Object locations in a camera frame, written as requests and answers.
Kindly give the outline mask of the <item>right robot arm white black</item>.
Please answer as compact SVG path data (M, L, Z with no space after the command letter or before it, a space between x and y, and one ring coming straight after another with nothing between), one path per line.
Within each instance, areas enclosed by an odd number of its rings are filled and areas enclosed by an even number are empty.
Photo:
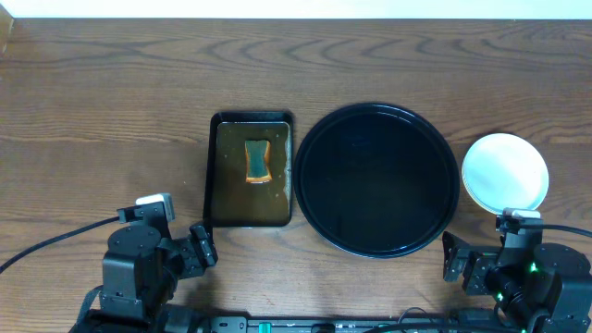
M494 298L523 332L586 332L591 325L591 264L541 231L506 233L500 247L471 245L444 232L443 277L462 278L469 296Z

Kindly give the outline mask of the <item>light green plate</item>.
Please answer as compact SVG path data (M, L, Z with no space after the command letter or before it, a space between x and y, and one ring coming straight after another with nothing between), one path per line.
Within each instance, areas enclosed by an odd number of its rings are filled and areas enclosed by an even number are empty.
M468 149L462 182L479 206L500 215L506 208L536 210L549 190L549 170L540 152L525 139L493 133Z

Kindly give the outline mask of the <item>orange green scrub sponge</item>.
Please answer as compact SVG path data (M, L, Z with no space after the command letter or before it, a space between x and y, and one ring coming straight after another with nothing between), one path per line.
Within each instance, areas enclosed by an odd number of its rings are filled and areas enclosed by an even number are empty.
M245 142L247 183L266 183L272 179L270 152L271 143L268 140Z

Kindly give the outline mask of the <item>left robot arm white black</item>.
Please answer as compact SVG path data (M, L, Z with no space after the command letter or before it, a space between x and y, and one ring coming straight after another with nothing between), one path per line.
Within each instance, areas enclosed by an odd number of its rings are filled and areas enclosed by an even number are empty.
M181 279L200 277L216 262L213 237L201 223L176 240L154 227L122 228L108 239L103 285L87 293L71 330L210 332L210 318L168 302Z

